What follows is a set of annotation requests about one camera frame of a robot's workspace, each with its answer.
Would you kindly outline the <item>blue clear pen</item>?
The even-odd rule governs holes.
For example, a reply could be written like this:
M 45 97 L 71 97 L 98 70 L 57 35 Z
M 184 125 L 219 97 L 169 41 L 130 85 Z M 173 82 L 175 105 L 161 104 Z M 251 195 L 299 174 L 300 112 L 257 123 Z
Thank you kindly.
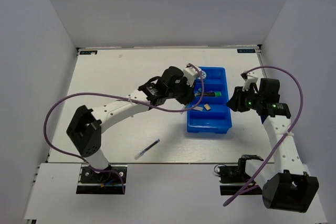
M 144 150 L 142 150 L 141 152 L 139 152 L 138 154 L 136 154 L 136 156 L 134 157 L 134 159 L 138 160 L 141 156 L 143 156 L 148 150 L 150 150 L 152 147 L 154 147 L 159 142 L 160 142 L 160 139 L 157 139 L 156 141 L 154 141 L 153 143 L 151 143 Z

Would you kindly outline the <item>purple cap highlighter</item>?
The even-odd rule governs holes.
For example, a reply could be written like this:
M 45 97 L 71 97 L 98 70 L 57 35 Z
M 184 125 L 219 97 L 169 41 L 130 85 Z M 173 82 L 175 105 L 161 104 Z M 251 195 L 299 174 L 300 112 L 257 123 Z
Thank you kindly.
M 204 93 L 196 93 L 195 97 L 216 97 L 216 92 L 204 92 Z

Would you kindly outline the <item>white green pen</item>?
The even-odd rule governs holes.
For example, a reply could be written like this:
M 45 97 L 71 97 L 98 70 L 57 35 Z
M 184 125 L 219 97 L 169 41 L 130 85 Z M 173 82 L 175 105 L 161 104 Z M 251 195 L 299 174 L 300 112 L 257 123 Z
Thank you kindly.
M 201 93 L 202 93 L 202 88 L 199 88 L 199 89 L 195 92 L 195 96 L 196 96 L 196 97 L 199 97 L 199 96 L 201 96 Z

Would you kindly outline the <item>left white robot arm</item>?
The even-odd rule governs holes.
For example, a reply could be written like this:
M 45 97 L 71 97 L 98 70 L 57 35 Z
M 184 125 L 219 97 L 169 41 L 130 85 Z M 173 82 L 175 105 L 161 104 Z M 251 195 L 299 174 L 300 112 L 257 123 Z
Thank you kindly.
M 101 136 L 115 124 L 150 109 L 159 109 L 166 100 L 175 99 L 188 105 L 195 100 L 195 81 L 201 69 L 191 64 L 183 70 L 170 66 L 161 76 L 153 77 L 126 97 L 95 108 L 80 106 L 66 133 L 77 151 L 101 182 L 110 178 L 111 168 L 101 149 Z

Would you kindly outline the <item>green cap highlighter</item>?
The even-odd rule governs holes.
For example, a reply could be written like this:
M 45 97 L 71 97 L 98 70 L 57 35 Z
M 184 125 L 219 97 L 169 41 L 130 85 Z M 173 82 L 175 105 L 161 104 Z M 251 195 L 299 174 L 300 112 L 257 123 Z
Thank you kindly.
M 221 97 L 221 92 L 220 91 L 215 91 L 215 92 L 205 92 L 203 96 L 205 97 Z

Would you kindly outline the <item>beige small eraser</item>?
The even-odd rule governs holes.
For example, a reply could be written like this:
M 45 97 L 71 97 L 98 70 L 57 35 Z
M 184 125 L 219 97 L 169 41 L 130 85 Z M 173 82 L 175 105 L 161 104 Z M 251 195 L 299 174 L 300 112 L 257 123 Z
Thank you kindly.
M 211 109 L 211 107 L 210 107 L 208 104 L 205 104 L 205 105 L 204 105 L 204 108 L 205 108 L 207 111 Z

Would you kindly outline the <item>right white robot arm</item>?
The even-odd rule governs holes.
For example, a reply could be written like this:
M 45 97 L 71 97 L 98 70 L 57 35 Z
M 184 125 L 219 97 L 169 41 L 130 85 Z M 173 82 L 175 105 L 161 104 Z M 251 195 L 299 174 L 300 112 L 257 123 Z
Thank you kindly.
M 277 79 L 258 79 L 245 75 L 245 83 L 235 87 L 227 106 L 234 112 L 254 110 L 260 116 L 267 132 L 273 165 L 268 165 L 257 155 L 244 156 L 244 164 L 238 166 L 238 177 L 247 182 L 252 178 L 262 190 L 266 208 L 305 213 L 312 203 L 319 182 L 308 175 L 299 157 L 291 126 L 291 113 L 281 103 Z

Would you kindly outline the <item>round blue tape roll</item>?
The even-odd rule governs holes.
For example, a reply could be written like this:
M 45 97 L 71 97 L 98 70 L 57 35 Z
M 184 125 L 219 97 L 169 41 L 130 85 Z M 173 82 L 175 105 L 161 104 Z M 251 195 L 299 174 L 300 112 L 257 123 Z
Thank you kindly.
M 207 74 L 206 74 L 206 72 L 204 71 L 204 70 L 202 70 L 201 71 L 201 74 L 198 76 L 198 80 L 203 80 L 203 81 L 205 81 L 206 80 L 206 77 L 207 77 Z

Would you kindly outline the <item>grey rectangular eraser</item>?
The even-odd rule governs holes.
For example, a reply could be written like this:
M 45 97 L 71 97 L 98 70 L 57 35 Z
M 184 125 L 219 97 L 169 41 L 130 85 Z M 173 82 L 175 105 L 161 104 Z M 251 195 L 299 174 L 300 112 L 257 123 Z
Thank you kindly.
M 193 110 L 195 110 L 195 111 L 203 111 L 203 108 L 199 107 L 199 106 L 196 106 L 196 107 L 193 108 Z

